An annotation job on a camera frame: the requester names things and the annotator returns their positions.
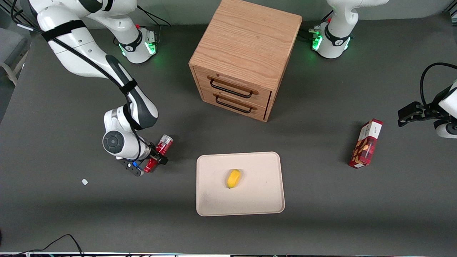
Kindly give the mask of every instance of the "chair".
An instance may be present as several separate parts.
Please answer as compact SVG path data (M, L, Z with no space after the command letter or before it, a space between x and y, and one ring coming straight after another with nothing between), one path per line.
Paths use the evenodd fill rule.
M27 57L28 51L23 54L26 47L27 38L16 32L0 28L0 66L15 86L17 84L16 76Z

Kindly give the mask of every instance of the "drawer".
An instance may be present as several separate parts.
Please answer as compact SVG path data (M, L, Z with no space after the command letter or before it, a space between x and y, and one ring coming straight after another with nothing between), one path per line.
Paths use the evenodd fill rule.
M270 99L270 91L253 87L246 82L237 81L214 71L194 67L201 90L211 90L219 95L227 96L239 102L252 103L266 107Z
M232 97L218 94L212 90L202 89L203 101L247 117L263 121L266 107L238 101Z

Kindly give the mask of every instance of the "gray table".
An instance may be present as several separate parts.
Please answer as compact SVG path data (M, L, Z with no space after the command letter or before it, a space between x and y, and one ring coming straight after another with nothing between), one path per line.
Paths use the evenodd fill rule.
M103 114L124 104L118 89L69 73L43 39L33 41L0 126L0 250L71 233L86 252L457 254L457 141L439 138L432 122L397 127L397 110L419 100L422 70L457 59L449 16L361 21L335 60L296 42L267 123L201 101L187 62L204 29L164 28L159 55L140 65L107 30L93 32L159 109L139 134L179 137L169 164L139 178L101 145ZM431 70L427 99L456 78ZM384 121L376 153L355 170L347 162L371 118ZM281 156L284 212L200 217L197 157L256 151ZM70 240L50 250L76 251Z

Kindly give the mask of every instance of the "red can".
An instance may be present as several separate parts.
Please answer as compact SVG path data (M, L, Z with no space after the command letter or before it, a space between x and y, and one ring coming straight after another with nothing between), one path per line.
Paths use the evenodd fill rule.
M173 143L173 139L167 135L163 135L162 138L160 139L159 143L155 146L155 150L159 152L161 155L165 155L165 153L168 151L168 148L170 148L170 145ZM149 159L148 163L146 164L146 167L144 167L143 171L144 172L151 172L152 168L157 165L157 160L154 158Z

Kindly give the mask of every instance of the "green light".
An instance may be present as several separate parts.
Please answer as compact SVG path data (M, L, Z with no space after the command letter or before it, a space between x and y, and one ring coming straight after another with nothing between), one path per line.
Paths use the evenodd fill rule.
M123 56L125 56L125 53L124 53L124 49L122 49L122 46L121 46L121 44L119 44L119 48L120 48L120 49L121 49L121 51L122 51L122 55L123 55Z
M346 46L344 47L344 50L347 49L347 45L349 44L349 41L350 41L350 40L351 40L351 37L349 37L349 38L347 39Z
M320 42L322 41L322 36L318 34L318 36L313 41L313 49L317 51L320 46Z
M155 44L154 43L144 42L144 45L146 46L146 48L148 49L148 51L151 55L155 54Z

